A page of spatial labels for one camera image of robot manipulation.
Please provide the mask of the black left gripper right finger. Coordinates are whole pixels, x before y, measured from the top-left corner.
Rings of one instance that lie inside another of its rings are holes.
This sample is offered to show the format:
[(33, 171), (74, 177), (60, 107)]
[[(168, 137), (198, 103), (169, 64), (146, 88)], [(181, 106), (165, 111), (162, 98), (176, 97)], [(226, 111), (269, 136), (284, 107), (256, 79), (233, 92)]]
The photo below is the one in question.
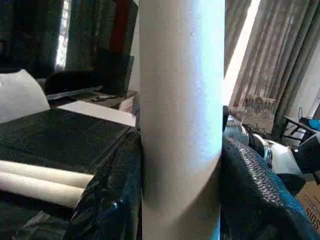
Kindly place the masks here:
[(220, 200), (232, 240), (318, 240), (301, 204), (264, 159), (238, 140), (222, 138)]

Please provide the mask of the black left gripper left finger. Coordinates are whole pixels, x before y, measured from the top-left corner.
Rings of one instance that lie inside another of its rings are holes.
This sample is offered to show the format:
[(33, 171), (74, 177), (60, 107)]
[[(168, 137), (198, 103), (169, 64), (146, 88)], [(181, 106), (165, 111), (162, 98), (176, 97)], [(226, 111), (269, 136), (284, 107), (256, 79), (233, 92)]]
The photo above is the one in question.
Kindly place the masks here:
[(134, 240), (141, 202), (141, 133), (128, 131), (98, 167), (73, 210), (66, 240)]

